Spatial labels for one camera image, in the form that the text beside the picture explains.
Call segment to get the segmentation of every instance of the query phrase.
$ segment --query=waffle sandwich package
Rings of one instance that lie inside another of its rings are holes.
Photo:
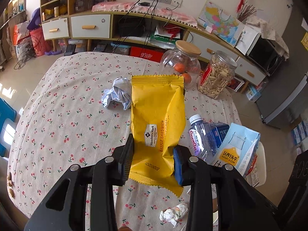
[[[178,197],[183,188],[173,175],[173,148],[185,128],[184,79],[177,75],[133,76],[131,131],[134,157],[129,177],[162,186]]]

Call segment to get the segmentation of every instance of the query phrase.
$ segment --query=table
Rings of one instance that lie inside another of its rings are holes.
[[[12,173],[14,204],[28,217],[61,175],[74,163],[93,165],[125,143],[130,133],[130,110],[121,103],[108,109],[100,103],[102,92],[118,77],[157,74],[159,63],[116,54],[85,52],[59,58],[31,95],[16,128],[8,172]],[[240,124],[227,90],[218,100],[202,95],[196,86],[185,94],[186,127],[179,144],[191,148],[189,117],[201,114],[208,122]],[[159,220],[159,213],[189,202],[160,186],[147,186],[129,179],[114,187],[118,226],[132,230],[172,229]],[[86,230],[90,230],[90,193],[86,204]],[[181,230],[186,218],[174,230]]]

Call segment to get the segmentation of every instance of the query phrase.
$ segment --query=crumpled tissue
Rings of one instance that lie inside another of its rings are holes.
[[[159,214],[159,219],[161,221],[169,221],[173,224],[175,228],[177,226],[177,221],[181,219],[188,211],[188,206],[186,203],[180,203],[173,208],[169,208],[166,211],[161,211]]]
[[[108,107],[111,101],[121,102],[124,110],[131,104],[131,83],[126,78],[117,78],[113,81],[112,89],[105,89],[102,96],[102,104]]]

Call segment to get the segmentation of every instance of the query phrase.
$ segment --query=pink cloth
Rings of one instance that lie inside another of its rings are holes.
[[[95,4],[92,7],[92,12],[95,11],[129,11],[130,8],[134,5],[134,2],[101,2]],[[138,13],[148,13],[151,14],[154,8],[154,5],[149,9],[146,6],[140,6],[136,4],[131,12],[138,12]],[[154,11],[155,16],[171,18],[172,20],[179,21],[181,23],[187,24],[192,27],[197,27],[197,21],[190,15],[186,15],[184,13],[177,12],[173,10],[172,13],[170,10],[167,10],[166,7],[161,7],[161,5],[157,5]]]

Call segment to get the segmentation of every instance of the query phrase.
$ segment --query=glass jar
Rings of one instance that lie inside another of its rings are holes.
[[[235,76],[236,62],[222,51],[212,55],[198,82],[198,90],[210,98],[217,99],[221,91]]]
[[[201,51],[198,47],[187,41],[178,40],[176,47],[168,50],[161,58],[160,74],[175,74],[184,77],[186,88],[196,84],[201,71],[198,56]]]

